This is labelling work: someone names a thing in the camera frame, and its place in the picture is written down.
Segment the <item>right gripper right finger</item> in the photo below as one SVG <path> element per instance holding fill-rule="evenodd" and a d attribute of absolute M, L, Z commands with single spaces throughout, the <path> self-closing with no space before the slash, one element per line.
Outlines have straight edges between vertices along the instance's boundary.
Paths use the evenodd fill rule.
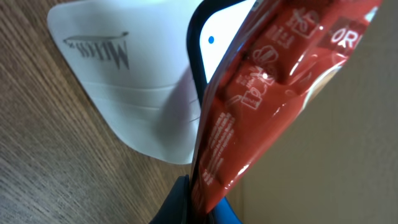
<path fill-rule="evenodd" d="M 215 224 L 242 224 L 226 197 L 223 197 L 211 212 Z"/>

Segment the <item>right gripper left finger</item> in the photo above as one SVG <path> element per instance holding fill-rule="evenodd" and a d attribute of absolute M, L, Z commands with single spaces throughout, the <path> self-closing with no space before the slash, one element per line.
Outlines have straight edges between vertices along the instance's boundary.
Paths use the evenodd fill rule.
<path fill-rule="evenodd" d="M 190 213 L 189 176 L 175 181 L 159 211 L 149 224 L 187 224 Z"/>

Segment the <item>red snack packet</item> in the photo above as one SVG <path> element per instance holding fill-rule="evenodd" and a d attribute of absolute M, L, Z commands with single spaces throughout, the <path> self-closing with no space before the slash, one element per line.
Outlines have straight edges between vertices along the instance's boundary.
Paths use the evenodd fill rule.
<path fill-rule="evenodd" d="M 191 177 L 210 213 L 349 60 L 381 0 L 256 1 L 209 82 Z"/>

